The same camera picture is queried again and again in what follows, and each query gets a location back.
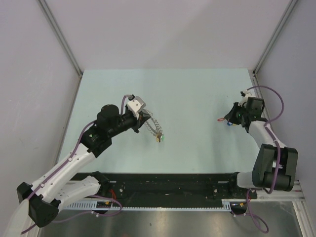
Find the metal disc keyring holder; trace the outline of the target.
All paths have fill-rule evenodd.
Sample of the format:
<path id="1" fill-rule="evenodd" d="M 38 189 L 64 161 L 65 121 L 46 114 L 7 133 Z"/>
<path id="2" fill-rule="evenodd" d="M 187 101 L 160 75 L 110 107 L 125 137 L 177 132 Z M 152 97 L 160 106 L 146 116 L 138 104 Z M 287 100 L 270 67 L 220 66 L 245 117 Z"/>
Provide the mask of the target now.
<path id="1" fill-rule="evenodd" d="M 157 119 L 153 117 L 153 113 L 152 112 L 150 112 L 150 113 L 151 113 L 151 117 L 148 121 L 145 122 L 145 126 L 149 130 L 149 132 L 154 137 L 156 137 L 156 135 L 159 133 L 163 134 L 163 129 L 162 129 L 161 125 L 159 124 L 159 122 L 157 121 Z"/>

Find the green yellow tagged keys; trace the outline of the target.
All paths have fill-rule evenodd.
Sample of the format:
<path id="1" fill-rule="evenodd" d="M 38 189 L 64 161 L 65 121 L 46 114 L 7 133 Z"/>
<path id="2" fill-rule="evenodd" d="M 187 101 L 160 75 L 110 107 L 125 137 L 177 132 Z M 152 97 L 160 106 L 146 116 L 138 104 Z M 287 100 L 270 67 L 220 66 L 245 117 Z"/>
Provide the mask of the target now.
<path id="1" fill-rule="evenodd" d="M 163 141 L 164 141 L 164 134 L 162 134 L 162 133 L 157 134 L 157 135 L 156 135 L 156 141 L 157 141 L 158 143 L 163 142 Z"/>

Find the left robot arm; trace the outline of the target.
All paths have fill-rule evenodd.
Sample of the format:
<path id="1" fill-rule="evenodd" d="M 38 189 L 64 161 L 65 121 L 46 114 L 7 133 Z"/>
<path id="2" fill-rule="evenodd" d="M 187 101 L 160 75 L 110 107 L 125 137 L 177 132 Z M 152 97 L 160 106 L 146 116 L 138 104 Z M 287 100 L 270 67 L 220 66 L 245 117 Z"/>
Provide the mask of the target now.
<path id="1" fill-rule="evenodd" d="M 27 214 L 36 226 L 45 227 L 56 218 L 66 200 L 66 195 L 59 191 L 82 167 L 98 158 L 112 144 L 113 137 L 129 129 L 139 132 L 151 117 L 145 112 L 145 106 L 137 98 L 125 105 L 124 114 L 119 113 L 116 105 L 103 106 L 63 160 L 33 183 L 23 182 L 17 187 L 19 202 L 28 201 Z"/>

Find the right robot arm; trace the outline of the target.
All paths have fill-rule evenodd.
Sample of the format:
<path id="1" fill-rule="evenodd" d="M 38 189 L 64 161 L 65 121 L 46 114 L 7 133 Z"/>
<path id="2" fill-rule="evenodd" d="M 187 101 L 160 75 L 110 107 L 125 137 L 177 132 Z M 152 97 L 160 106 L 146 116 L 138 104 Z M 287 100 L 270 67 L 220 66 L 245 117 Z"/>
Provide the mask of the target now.
<path id="1" fill-rule="evenodd" d="M 244 102 L 235 102 L 224 119 L 241 125 L 255 140 L 259 153 L 251 172 L 239 172 L 237 180 L 228 185 L 228 193 L 239 198 L 248 189 L 263 189 L 289 192 L 293 189 L 298 160 L 298 151 L 282 143 L 267 119 L 262 117 L 264 100 L 248 97 Z"/>

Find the blue tagged key bunch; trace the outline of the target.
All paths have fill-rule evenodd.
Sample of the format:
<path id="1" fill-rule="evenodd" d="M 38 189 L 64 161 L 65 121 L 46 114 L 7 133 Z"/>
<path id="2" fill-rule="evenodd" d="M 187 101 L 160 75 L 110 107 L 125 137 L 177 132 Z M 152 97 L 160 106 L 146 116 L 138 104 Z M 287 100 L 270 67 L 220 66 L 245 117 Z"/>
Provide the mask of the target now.
<path id="1" fill-rule="evenodd" d="M 227 121 L 228 126 L 237 126 L 237 124 Z"/>

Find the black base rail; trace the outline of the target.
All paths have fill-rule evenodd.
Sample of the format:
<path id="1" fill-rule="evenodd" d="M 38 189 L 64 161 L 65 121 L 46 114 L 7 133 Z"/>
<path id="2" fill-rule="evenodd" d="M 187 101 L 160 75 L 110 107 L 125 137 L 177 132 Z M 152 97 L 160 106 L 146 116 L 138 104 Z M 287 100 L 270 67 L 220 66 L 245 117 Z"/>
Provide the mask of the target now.
<path id="1" fill-rule="evenodd" d="M 123 207 L 214 207 L 225 199 L 257 198 L 255 192 L 237 186 L 236 173 L 101 173 L 99 177 L 97 195 L 115 197 Z"/>

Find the left aluminium frame post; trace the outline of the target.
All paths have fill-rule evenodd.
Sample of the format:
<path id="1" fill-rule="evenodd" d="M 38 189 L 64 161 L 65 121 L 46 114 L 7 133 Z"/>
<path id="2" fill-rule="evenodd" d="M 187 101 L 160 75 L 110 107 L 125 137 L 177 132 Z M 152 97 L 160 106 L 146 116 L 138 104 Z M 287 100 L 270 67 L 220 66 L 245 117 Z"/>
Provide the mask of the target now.
<path id="1" fill-rule="evenodd" d="M 72 49 L 70 47 L 70 45 L 68 44 L 62 29 L 60 28 L 51 8 L 49 7 L 47 1 L 45 0 L 36 0 L 36 2 L 38 3 L 41 11 L 43 12 L 44 17 L 46 18 L 48 24 L 50 25 L 53 33 L 55 34 L 58 42 L 61 45 L 61 48 L 63 49 L 64 53 L 66 54 L 67 58 L 69 59 L 72 67 L 74 68 L 76 74 L 79 76 L 79 78 L 82 78 L 83 75 L 83 71 L 80 68 L 73 52 Z"/>

